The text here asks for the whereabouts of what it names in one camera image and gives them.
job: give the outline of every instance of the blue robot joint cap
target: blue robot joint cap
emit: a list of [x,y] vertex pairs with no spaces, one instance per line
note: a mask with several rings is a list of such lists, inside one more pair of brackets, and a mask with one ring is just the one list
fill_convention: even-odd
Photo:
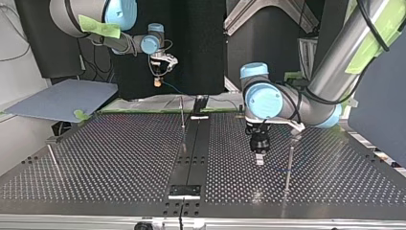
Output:
[[240,77],[242,79],[257,75],[268,75],[268,65],[262,62],[253,62],[242,66]]

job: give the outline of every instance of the green tape strip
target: green tape strip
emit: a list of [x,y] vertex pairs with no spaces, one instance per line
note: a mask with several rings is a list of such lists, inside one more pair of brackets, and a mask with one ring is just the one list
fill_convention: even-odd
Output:
[[[379,15],[375,22],[375,27],[388,46],[401,35],[398,31],[401,23],[405,19],[406,0],[390,0],[388,5]],[[348,66],[347,74],[361,74],[373,58],[382,54],[383,49],[376,41],[371,32],[362,42],[355,56]]]
[[78,118],[81,121],[87,121],[92,117],[92,116],[89,116],[89,115],[85,114],[80,109],[75,110],[74,114],[75,114],[75,117]]
[[120,38],[122,33],[118,24],[101,23],[84,15],[79,15],[79,24],[84,32],[91,32],[97,35]]

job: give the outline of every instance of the black curtain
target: black curtain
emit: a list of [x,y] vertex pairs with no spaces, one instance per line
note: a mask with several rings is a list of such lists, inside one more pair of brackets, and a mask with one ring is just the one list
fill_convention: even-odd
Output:
[[[179,60],[165,81],[186,94],[215,95],[224,91],[225,14],[225,0],[138,0],[137,24],[127,33],[144,35],[149,23],[163,24],[173,41],[168,53]],[[175,92],[154,87],[146,55],[110,55],[123,99]]]

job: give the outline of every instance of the black object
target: black object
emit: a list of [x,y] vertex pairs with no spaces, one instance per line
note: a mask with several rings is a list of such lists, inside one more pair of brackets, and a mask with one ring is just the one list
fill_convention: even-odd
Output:
[[321,26],[316,56],[314,58],[313,73],[325,58],[337,35],[340,34],[346,20],[348,6],[349,0],[326,0],[323,9],[323,17],[320,23]]
[[[149,23],[165,26],[165,37],[173,41],[168,53],[179,64],[165,81],[189,95],[216,95],[224,91],[223,34],[225,0],[139,0],[136,25],[127,33],[147,34]],[[153,86],[147,56],[111,54],[120,96],[125,100],[174,93],[167,85]]]
[[367,23],[368,27],[371,30],[371,33],[375,37],[375,39],[378,41],[379,45],[382,47],[382,49],[386,52],[389,52],[389,47],[386,44],[386,42],[383,40],[382,36],[380,35],[379,31],[376,29],[376,27],[373,25],[371,21],[371,17],[368,15],[367,10],[365,9],[365,5],[361,0],[356,0],[358,3],[358,8],[361,11],[362,16],[365,19],[365,22]]
[[50,0],[15,0],[15,5],[42,78],[81,74],[76,39],[56,26],[49,10]]
[[349,125],[401,166],[406,166],[406,123],[404,114],[406,84],[406,36],[381,54],[369,67],[358,87]]
[[171,196],[200,196],[200,185],[172,185],[169,194]]
[[139,222],[135,225],[134,230],[153,230],[151,223]]
[[[228,13],[237,2],[227,0]],[[306,1],[319,21],[324,2]],[[226,76],[241,88],[239,69],[244,64],[260,61],[268,64],[271,81],[283,82],[286,72],[300,70],[297,38],[298,24],[283,10],[276,7],[261,9],[228,37]]]
[[269,129],[270,125],[265,123],[262,124],[248,124],[245,128],[245,134],[251,136],[250,139],[250,150],[254,153],[266,153],[271,150]]

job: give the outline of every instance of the metal bracket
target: metal bracket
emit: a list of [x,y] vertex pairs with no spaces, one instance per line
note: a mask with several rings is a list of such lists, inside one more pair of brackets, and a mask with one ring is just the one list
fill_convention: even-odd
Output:
[[[305,0],[240,0],[224,22],[226,34],[233,35],[256,12],[265,7],[278,7],[286,12],[296,23],[301,21],[302,6]],[[319,24],[310,8],[305,5],[301,27],[311,33]]]
[[200,191],[200,185],[172,185],[169,191],[169,199],[200,199]]
[[[252,124],[260,124],[263,122],[263,120],[260,120],[258,118],[250,118],[248,116],[245,116],[245,120]],[[296,135],[297,133],[300,133],[303,130],[305,130],[305,125],[303,123],[299,124],[296,121],[291,121],[291,120],[287,120],[287,119],[279,118],[279,117],[268,119],[268,120],[266,120],[265,123],[266,124],[287,124],[294,128],[292,130],[292,135]]]

